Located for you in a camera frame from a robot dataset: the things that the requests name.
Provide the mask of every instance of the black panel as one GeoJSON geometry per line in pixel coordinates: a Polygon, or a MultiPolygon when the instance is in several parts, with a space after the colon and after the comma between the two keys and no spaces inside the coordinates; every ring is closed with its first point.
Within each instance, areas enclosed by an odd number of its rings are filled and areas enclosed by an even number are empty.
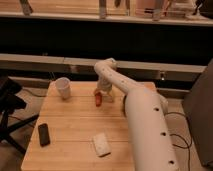
{"type": "Polygon", "coordinates": [[[0,53],[207,65],[213,28],[0,17],[0,53]]]}

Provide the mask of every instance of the black chair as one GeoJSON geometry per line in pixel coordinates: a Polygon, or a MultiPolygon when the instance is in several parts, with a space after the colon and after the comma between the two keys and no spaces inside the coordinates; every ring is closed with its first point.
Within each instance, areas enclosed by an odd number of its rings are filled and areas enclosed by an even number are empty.
{"type": "Polygon", "coordinates": [[[25,154],[26,149],[19,145],[10,136],[10,133],[36,120],[39,115],[34,115],[30,118],[8,126],[9,115],[13,114],[16,109],[24,109],[26,107],[24,100],[15,95],[21,89],[22,87],[18,83],[14,82],[8,77],[0,77],[0,115],[2,115],[0,122],[0,142],[6,140],[22,154],[25,154]]]}

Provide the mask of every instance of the chair leg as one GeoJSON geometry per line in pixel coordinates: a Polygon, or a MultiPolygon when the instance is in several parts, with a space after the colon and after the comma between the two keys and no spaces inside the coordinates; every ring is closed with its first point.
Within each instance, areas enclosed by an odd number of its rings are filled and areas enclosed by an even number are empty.
{"type": "Polygon", "coordinates": [[[13,147],[15,147],[18,151],[20,151],[23,155],[26,153],[26,150],[21,145],[19,145],[10,135],[6,136],[5,140],[13,147]]]}
{"type": "Polygon", "coordinates": [[[8,126],[8,128],[7,128],[8,134],[10,134],[11,132],[15,131],[16,129],[19,129],[19,128],[23,127],[24,125],[27,125],[28,123],[36,120],[38,118],[38,116],[39,115],[34,115],[34,116],[27,118],[23,121],[20,121],[18,123],[15,123],[13,125],[8,126]]]}

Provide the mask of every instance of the white block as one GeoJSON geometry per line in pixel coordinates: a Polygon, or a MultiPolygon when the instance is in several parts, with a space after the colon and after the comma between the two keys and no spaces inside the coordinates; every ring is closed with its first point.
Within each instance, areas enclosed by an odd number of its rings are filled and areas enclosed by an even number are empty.
{"type": "Polygon", "coordinates": [[[105,133],[95,135],[93,137],[93,143],[95,145],[95,151],[99,157],[103,157],[111,153],[105,133]]]}

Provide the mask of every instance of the black remote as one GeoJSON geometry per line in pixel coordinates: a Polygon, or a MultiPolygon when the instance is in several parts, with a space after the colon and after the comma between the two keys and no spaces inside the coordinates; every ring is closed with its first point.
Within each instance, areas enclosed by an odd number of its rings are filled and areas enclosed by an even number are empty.
{"type": "Polygon", "coordinates": [[[43,123],[38,126],[38,133],[39,133],[40,145],[42,147],[50,144],[49,130],[48,130],[48,125],[46,123],[43,123]]]}

